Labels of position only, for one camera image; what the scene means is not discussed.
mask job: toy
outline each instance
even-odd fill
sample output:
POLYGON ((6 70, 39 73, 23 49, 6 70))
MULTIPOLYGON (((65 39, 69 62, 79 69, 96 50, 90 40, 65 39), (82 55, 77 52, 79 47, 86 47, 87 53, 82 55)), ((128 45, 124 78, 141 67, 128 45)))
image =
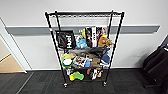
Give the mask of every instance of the toy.
POLYGON ((85 29, 83 29, 82 35, 83 35, 83 37, 86 39, 85 29))
POLYGON ((74 61, 74 64, 84 67, 86 63, 86 58, 76 56, 73 61, 74 61))
POLYGON ((92 80, 96 79, 97 76, 97 69, 94 69, 94 72, 92 74, 92 80))
POLYGON ((103 55, 101 61, 102 61, 103 63, 108 63, 108 64, 110 63, 110 57, 107 55, 107 53, 105 53, 105 54, 103 55))
POLYGON ((70 80, 73 81, 75 79, 79 79, 79 80, 83 80, 84 78, 84 75, 83 74, 80 74, 80 72, 74 72, 73 74, 71 74, 69 76, 70 80))
POLYGON ((91 71, 91 68, 88 68, 88 69, 87 69, 87 75, 90 74, 90 71, 91 71))
POLYGON ((78 48, 87 47, 86 39, 81 39, 81 40, 79 40, 79 43, 76 43, 76 46, 77 46, 78 48))
POLYGON ((71 59, 65 59, 63 61, 63 63, 64 63, 65 66, 68 66, 68 65, 70 65, 72 63, 72 60, 71 59))
POLYGON ((102 28, 101 35, 107 35, 106 29, 102 28))
POLYGON ((97 75, 97 77, 101 77, 101 75, 102 75, 102 73, 101 73, 101 72, 99 72, 99 73, 98 73, 98 75, 97 75))

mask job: bag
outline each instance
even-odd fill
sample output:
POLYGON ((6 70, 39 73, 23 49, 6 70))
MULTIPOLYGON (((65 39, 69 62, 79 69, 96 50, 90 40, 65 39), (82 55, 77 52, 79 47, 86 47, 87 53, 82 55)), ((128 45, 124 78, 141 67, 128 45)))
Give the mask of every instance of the bag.
POLYGON ((90 50, 90 53, 97 55, 98 57, 102 57, 106 52, 106 47, 93 47, 90 50))
POLYGON ((63 49, 74 49, 76 47, 73 30, 55 31, 58 47, 63 49))

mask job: blue item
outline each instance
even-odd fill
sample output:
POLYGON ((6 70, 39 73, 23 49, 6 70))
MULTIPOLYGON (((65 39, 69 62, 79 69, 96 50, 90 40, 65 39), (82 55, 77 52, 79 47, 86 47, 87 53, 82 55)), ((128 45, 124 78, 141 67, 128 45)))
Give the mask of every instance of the blue item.
POLYGON ((102 59, 106 63, 110 63, 110 57, 107 55, 107 52, 103 55, 102 59))
POLYGON ((89 66, 90 66, 90 61, 86 61, 85 67, 89 67, 89 66))
POLYGON ((166 47, 166 45, 161 45, 161 47, 166 47))

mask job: green item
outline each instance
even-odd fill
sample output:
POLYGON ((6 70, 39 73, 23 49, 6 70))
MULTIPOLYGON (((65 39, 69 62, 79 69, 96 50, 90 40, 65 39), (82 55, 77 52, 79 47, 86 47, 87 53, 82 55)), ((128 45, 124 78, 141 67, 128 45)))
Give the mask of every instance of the green item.
POLYGON ((73 77, 74 77, 75 79, 83 80, 84 75, 83 75, 83 74, 80 74, 79 72, 74 72, 74 73, 73 73, 73 77))

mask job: caster wheel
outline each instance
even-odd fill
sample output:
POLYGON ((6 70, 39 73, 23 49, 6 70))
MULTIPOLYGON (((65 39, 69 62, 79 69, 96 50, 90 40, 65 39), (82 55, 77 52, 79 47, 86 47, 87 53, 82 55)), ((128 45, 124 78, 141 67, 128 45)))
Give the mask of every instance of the caster wheel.
POLYGON ((103 82, 103 86, 107 86, 107 82, 103 82))
POLYGON ((66 88, 67 86, 68 86, 68 84, 67 84, 67 83, 65 83, 65 84, 64 84, 64 87, 66 88))

